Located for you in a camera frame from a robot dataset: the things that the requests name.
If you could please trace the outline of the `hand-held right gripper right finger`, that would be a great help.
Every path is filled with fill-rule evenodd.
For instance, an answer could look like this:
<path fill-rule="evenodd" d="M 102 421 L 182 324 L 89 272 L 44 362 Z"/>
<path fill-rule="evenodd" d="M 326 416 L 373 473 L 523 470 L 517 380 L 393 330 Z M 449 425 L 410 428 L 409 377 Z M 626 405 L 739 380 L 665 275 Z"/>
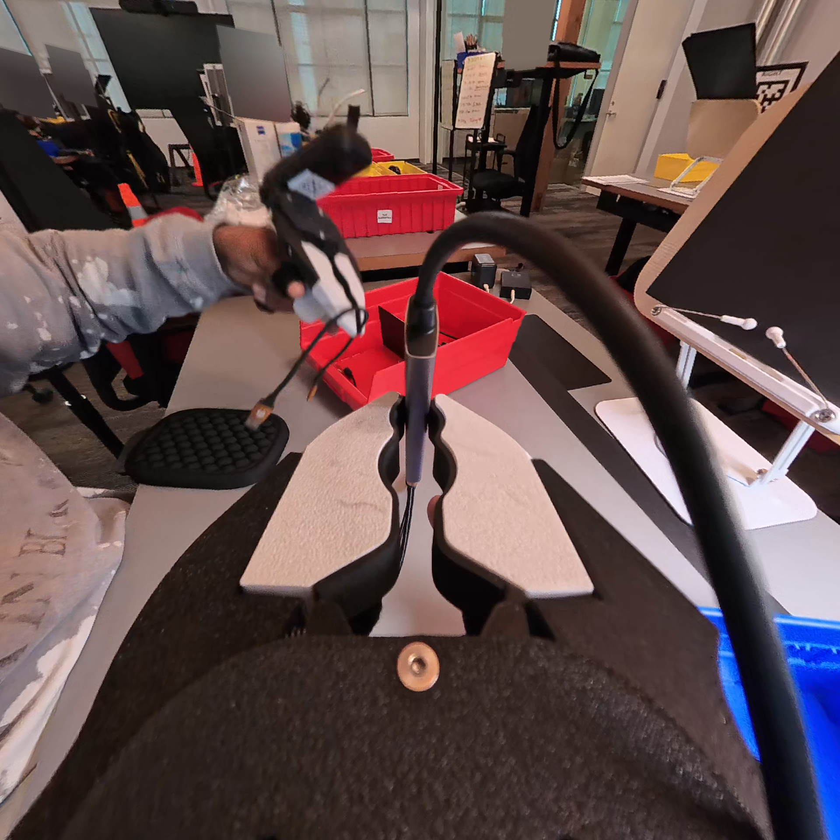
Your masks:
<path fill-rule="evenodd" d="M 463 617 L 498 603 L 589 596 L 594 585 L 530 454 L 450 396 L 430 406 L 443 523 L 433 530 L 436 588 Z"/>

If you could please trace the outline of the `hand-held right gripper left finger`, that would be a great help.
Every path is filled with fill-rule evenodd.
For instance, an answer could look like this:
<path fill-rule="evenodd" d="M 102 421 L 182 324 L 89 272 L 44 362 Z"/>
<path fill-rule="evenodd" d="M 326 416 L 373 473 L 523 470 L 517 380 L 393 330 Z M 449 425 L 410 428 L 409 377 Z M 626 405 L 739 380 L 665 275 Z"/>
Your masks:
<path fill-rule="evenodd" d="M 403 399 L 389 392 L 305 448 L 240 578 L 249 594 L 365 614 L 401 568 Z"/>

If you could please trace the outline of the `small red storage bin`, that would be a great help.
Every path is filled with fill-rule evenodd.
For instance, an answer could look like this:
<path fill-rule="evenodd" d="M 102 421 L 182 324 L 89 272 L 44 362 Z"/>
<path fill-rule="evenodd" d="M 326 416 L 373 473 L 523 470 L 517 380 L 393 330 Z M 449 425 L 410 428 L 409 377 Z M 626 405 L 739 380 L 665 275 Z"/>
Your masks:
<path fill-rule="evenodd" d="M 402 280 L 365 293 L 370 313 L 364 334 L 338 355 L 347 336 L 327 333 L 308 357 L 323 383 L 352 410 L 388 392 L 405 394 L 405 361 L 382 343 L 377 314 L 385 307 L 405 320 L 417 280 Z M 445 273 L 434 290 L 439 338 L 433 396 L 451 394 L 505 365 L 517 338 L 524 311 L 507 300 Z"/>

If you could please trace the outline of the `blue storage bin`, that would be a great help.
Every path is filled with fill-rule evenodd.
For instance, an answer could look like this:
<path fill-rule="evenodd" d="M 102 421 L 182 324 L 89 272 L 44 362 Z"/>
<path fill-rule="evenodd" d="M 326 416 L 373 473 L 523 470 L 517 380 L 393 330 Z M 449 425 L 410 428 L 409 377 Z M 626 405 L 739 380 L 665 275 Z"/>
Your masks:
<path fill-rule="evenodd" d="M 760 758 L 748 703 L 722 613 L 702 606 L 719 633 L 718 669 L 731 714 L 752 756 Z M 778 614 L 774 622 L 800 695 L 826 836 L 839 838 L 839 624 Z"/>

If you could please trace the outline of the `person's left hand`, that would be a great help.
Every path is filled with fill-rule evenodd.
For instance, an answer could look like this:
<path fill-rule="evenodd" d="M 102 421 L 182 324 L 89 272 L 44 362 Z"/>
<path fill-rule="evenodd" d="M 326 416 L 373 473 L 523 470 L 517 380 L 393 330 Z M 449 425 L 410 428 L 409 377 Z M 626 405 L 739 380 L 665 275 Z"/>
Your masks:
<path fill-rule="evenodd" d="M 272 228 L 219 225 L 213 231 L 213 246 L 225 276 L 249 292 L 260 310 L 292 312 L 293 302 L 306 293 L 298 281 L 292 281 L 286 291 L 274 286 L 281 254 Z"/>

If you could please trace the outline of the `black bin divider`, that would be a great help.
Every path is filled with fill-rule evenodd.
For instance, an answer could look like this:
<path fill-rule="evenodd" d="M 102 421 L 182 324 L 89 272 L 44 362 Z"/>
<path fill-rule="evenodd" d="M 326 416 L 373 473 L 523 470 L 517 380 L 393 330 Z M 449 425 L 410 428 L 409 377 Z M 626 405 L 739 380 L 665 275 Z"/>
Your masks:
<path fill-rule="evenodd" d="M 406 325 L 403 319 L 383 306 L 377 308 L 381 340 L 384 347 L 401 360 L 431 359 L 436 351 L 432 350 L 432 337 L 425 336 L 406 343 Z"/>

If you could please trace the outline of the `crumpled clear plastic bag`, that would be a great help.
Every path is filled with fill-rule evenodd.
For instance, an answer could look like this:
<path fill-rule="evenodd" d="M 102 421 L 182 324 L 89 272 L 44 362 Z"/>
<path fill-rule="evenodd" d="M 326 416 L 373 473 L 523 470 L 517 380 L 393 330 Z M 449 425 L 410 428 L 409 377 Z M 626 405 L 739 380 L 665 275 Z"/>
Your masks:
<path fill-rule="evenodd" d="M 215 227 L 274 228 L 270 212 L 259 196 L 259 181 L 251 174 L 229 178 L 221 187 L 204 221 Z"/>

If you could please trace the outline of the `long ribbed red tote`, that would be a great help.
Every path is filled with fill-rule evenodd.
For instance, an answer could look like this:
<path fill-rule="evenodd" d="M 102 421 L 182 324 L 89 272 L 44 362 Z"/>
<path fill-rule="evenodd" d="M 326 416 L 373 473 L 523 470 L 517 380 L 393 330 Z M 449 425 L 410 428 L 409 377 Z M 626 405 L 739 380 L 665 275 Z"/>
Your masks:
<path fill-rule="evenodd" d="M 434 233 L 455 221 L 460 185 L 429 173 L 354 177 L 319 198 L 346 238 Z"/>

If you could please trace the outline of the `paned window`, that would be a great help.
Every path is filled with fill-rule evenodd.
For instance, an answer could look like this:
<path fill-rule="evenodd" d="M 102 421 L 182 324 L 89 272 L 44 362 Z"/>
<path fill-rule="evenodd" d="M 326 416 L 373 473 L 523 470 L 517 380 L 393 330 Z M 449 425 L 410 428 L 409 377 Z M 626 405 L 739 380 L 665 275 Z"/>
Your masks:
<path fill-rule="evenodd" d="M 409 113 L 405 1 L 270 2 L 290 95 L 313 118 L 353 104 L 364 117 Z"/>

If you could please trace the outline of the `orange traffic cone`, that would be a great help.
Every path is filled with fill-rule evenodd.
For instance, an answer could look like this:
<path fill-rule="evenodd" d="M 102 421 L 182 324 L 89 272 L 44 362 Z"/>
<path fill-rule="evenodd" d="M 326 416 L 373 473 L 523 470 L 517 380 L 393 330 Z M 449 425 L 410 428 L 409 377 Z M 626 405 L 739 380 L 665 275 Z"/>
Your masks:
<path fill-rule="evenodd" d="M 118 189 L 132 226 L 138 228 L 146 225 L 150 217 L 131 186 L 126 182 L 119 182 Z"/>

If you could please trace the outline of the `white handwritten flip chart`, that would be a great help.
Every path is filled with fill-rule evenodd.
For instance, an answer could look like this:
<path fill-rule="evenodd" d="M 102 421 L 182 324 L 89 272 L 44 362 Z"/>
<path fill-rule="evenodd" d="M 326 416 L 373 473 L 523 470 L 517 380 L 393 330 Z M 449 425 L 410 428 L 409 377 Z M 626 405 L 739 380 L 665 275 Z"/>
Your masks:
<path fill-rule="evenodd" d="M 476 130 L 484 125 L 496 68 L 497 53 L 494 51 L 465 58 L 460 74 L 455 130 Z"/>

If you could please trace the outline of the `large black monitor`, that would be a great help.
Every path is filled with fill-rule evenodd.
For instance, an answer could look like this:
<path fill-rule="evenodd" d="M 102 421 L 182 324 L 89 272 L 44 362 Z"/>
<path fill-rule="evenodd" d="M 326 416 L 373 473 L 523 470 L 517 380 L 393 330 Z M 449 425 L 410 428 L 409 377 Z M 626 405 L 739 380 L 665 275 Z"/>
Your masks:
<path fill-rule="evenodd" d="M 151 14 L 91 9 L 115 77 L 132 110 L 168 110 L 175 99 L 205 94 L 200 72 L 221 62 L 217 27 L 228 14 Z"/>

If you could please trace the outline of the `white door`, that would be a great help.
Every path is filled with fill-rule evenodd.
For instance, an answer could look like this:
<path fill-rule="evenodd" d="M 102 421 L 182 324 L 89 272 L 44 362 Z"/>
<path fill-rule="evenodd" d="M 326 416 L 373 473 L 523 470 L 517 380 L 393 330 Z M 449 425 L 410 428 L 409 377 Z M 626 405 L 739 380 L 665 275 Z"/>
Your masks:
<path fill-rule="evenodd" d="M 692 1 L 629 2 L 584 176 L 635 173 Z"/>

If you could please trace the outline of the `black wood-edged board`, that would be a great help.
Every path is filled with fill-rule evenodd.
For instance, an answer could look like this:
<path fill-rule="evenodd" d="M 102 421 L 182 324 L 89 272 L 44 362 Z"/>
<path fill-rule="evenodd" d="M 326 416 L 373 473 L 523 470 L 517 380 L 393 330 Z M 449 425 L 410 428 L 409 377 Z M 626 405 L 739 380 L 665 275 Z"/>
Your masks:
<path fill-rule="evenodd" d="M 640 274 L 637 309 L 838 442 L 839 57 L 742 133 Z"/>

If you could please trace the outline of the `framed black white marker sign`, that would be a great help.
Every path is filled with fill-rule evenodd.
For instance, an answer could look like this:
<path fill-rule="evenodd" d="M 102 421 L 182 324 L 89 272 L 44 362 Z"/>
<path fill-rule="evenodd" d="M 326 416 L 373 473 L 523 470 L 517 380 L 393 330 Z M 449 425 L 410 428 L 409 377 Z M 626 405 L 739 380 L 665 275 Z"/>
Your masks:
<path fill-rule="evenodd" d="M 760 111 L 765 112 L 774 103 L 795 91 L 799 87 L 807 67 L 807 61 L 757 66 L 756 99 Z"/>

